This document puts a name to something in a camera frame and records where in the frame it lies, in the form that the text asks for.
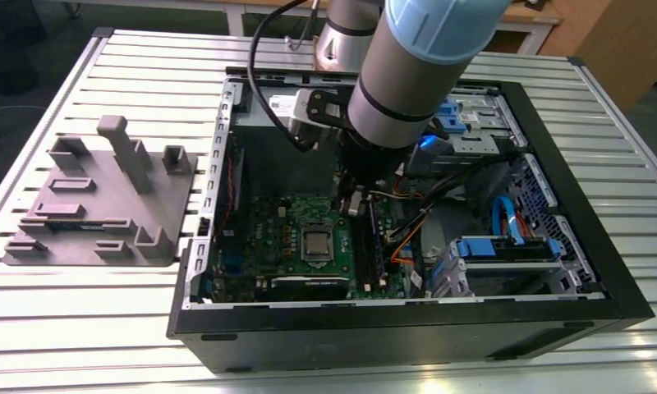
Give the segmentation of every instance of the white label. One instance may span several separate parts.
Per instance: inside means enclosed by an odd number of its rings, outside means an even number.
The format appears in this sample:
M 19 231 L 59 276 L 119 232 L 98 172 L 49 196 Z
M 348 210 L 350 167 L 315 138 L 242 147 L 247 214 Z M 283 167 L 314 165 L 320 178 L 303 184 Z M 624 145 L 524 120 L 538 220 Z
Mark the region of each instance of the white label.
M 295 96 L 274 96 L 268 100 L 275 115 L 279 117 L 291 117 L 295 113 Z
M 422 279 L 422 275 L 419 275 L 419 273 L 416 273 L 416 271 L 412 271 L 412 282 L 415 283 L 416 287 L 419 287 L 419 290 L 422 289 L 422 284 L 424 282 L 424 280 Z

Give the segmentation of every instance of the motherboard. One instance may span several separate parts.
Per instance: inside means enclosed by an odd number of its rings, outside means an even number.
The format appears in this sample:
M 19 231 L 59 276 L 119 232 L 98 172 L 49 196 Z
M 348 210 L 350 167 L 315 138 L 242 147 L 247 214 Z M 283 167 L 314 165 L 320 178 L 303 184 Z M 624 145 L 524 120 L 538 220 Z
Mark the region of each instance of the motherboard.
M 374 254 L 383 245 L 371 243 L 394 226 L 390 201 L 372 204 L 374 240 L 364 239 L 372 229 L 366 234 L 359 219 L 343 218 L 334 203 L 326 196 L 256 196 L 248 212 L 231 215 L 223 247 L 211 256 L 215 272 L 224 273 L 208 288 L 218 302 L 254 302 L 279 283 L 328 279 L 340 280 L 350 300 L 404 298 L 403 275 L 386 272 L 390 259 L 376 262 Z

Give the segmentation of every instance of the floor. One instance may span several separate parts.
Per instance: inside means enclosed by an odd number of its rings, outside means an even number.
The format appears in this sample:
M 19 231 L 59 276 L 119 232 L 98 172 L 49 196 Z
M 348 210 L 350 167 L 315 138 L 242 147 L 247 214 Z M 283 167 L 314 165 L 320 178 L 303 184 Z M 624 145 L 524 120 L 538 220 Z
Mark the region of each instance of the floor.
M 60 84 L 98 26 L 116 26 L 132 30 L 160 30 L 183 33 L 227 34 L 228 26 L 222 12 L 163 10 L 143 7 L 83 5 L 83 16 L 71 20 L 58 2 L 36 2 L 49 33 L 49 39 L 28 49 L 28 55 L 40 73 L 40 86 L 12 97 L 0 96 L 0 106 L 33 105 L 47 107 Z M 254 31 L 260 16 L 248 16 L 246 30 Z M 270 26 L 268 36 L 290 34 L 298 37 L 304 24 L 302 18 L 284 16 Z M 0 181 L 20 153 L 29 134 L 40 120 L 36 109 L 9 109 L 0 112 Z M 628 114 L 628 118 L 651 149 L 657 154 L 657 90 L 651 90 Z

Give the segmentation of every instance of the slotted metal table surface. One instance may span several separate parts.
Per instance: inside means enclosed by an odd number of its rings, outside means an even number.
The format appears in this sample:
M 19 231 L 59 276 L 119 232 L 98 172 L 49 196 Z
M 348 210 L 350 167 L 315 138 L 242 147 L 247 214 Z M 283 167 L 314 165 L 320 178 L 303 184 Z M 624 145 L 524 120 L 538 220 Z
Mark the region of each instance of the slotted metal table surface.
M 164 335 L 178 263 L 41 268 L 1 262 L 53 166 L 47 149 L 60 135 L 80 135 L 91 149 L 106 149 L 95 133 L 104 114 L 130 119 L 130 134 L 151 152 L 184 144 L 202 155 L 194 186 L 202 189 L 224 68 L 246 65 L 248 47 L 246 38 L 126 30 L 90 41 L 0 186 L 0 390 L 657 392 L 657 317 L 528 361 L 215 376 Z M 258 60 L 259 67 L 314 66 L 311 47 L 290 53 L 280 40 L 262 43 Z M 587 69 L 564 58 L 484 53 L 464 77 L 524 85 L 657 314 L 657 159 Z M 200 196 L 191 194 L 190 210 Z M 190 218 L 186 233 L 195 227 Z

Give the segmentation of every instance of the green circuit board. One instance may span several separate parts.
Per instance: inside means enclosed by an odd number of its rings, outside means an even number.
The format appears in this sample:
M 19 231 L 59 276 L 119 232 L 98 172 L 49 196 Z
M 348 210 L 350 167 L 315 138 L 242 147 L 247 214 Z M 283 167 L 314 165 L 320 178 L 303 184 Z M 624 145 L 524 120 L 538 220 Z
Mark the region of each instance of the green circuit board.
M 392 226 L 391 207 L 387 201 L 375 203 L 378 223 L 384 230 Z M 346 218 L 332 208 L 332 199 L 322 196 L 255 197 L 250 204 L 248 216 L 235 225 L 242 227 L 243 261 L 236 272 L 247 280 L 228 281 L 227 293 L 235 301 L 251 301 L 252 280 L 263 275 L 338 276 L 351 280 L 351 299 L 403 298 L 403 276 L 390 275 L 387 286 L 366 291 L 356 280 L 354 261 L 354 240 Z M 303 229 L 320 227 L 330 233 L 332 259 L 322 263 L 304 260 Z

